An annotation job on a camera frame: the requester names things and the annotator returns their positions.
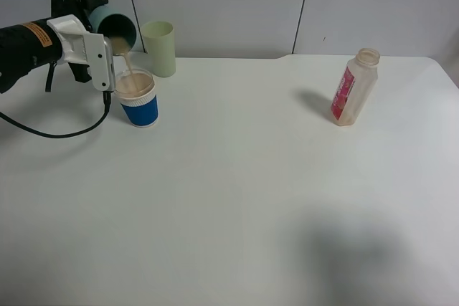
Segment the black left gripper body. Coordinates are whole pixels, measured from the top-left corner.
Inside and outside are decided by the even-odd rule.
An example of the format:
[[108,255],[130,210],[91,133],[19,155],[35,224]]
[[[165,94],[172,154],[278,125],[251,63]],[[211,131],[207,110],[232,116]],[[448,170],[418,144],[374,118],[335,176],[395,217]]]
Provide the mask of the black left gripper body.
[[82,22],[85,28],[93,33],[93,25],[90,22],[90,15],[93,11],[103,5],[108,4],[108,0],[73,0],[75,10],[73,14]]

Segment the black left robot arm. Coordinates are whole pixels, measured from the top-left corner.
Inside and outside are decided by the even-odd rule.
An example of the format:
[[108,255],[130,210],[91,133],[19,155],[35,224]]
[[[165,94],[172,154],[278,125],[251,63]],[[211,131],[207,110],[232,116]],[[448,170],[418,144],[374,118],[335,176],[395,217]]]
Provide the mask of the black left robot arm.
[[1,29],[1,92],[32,70],[48,64],[45,90],[55,67],[68,63],[75,80],[96,90],[114,90],[110,42],[94,32],[90,15],[108,0],[51,0],[51,17]]

